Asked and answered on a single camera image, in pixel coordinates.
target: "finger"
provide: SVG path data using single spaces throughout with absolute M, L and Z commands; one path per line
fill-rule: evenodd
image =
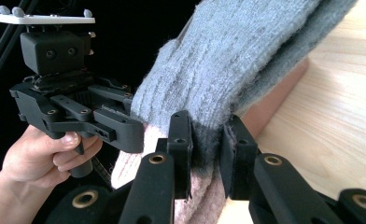
M 96 153 L 99 152 L 99 150 L 102 147 L 103 142 L 100 139 L 97 139 L 93 145 L 88 147 L 84 153 L 84 155 L 76 155 L 73 159 L 70 161 L 65 162 L 64 164 L 58 165 L 58 170 L 60 171 L 68 171 L 71 170 L 81 164 L 83 164 L 85 161 L 89 160 L 93 156 L 96 155 Z
M 84 147 L 85 153 L 87 153 L 86 152 L 87 149 L 90 148 L 93 144 L 95 144 L 96 141 L 98 141 L 98 140 L 99 140 L 99 138 L 97 136 L 93 136 L 93 137 L 90 137 L 90 138 L 83 138 L 82 139 L 82 142 L 83 142 L 83 147 Z M 54 155 L 53 162 L 54 162 L 54 164 L 56 166 L 60 166 L 62 164 L 67 163 L 68 161 L 71 161 L 77 155 L 78 154 L 77 154 L 77 152 L 75 150 L 69 150 L 69 151 L 65 151 L 65 152 L 59 152 L 59 153 L 56 153 Z

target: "black background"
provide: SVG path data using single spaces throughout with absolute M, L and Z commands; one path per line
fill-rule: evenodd
M 0 1 L 0 5 L 12 9 L 19 2 Z M 62 3 L 72 3 L 72 7 Z M 198 3 L 199 0 L 40 0 L 34 14 L 82 16 L 84 8 L 89 9 L 96 19 L 95 24 L 66 25 L 63 29 L 94 31 L 96 38 L 91 48 L 95 53 L 87 56 L 86 66 L 95 74 L 115 77 L 135 89 L 153 65 L 158 49 L 178 36 Z M 0 38 L 6 27 L 0 23 Z M 8 148 L 27 127 L 27 123 L 19 120 L 18 108 L 8 90 L 33 73 L 23 63 L 21 46 L 16 41 L 0 72 L 0 169 Z M 117 157 L 118 151 L 107 144 L 98 154 L 106 168 L 111 168 Z M 49 210 L 66 192 L 84 184 L 102 185 L 103 182 L 96 174 L 83 179 L 69 178 L 54 190 L 35 223 L 43 223 Z

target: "wooden surface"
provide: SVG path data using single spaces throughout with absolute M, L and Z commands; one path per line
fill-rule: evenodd
M 257 138 L 333 199 L 366 189 L 366 0 L 309 54 L 310 66 Z M 248 202 L 228 201 L 222 223 L 251 223 Z

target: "human hand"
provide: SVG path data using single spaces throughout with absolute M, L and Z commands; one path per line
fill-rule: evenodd
M 8 150 L 1 174 L 14 181 L 53 188 L 70 176 L 69 170 L 89 160 L 101 149 L 102 141 L 97 136 L 83 138 L 85 153 L 78 155 L 74 148 L 80 140 L 76 133 L 51 139 L 30 125 Z

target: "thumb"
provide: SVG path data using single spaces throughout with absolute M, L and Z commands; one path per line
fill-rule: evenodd
M 77 133 L 66 133 L 63 138 L 60 139 L 62 147 L 66 149 L 72 149 L 80 143 L 80 137 Z
M 45 141 L 42 141 L 42 154 L 53 154 L 56 152 L 71 150 L 78 146 L 80 143 L 80 137 L 77 133 L 69 132 L 66 133 L 64 137 L 60 139 L 51 139 L 45 135 L 47 138 Z

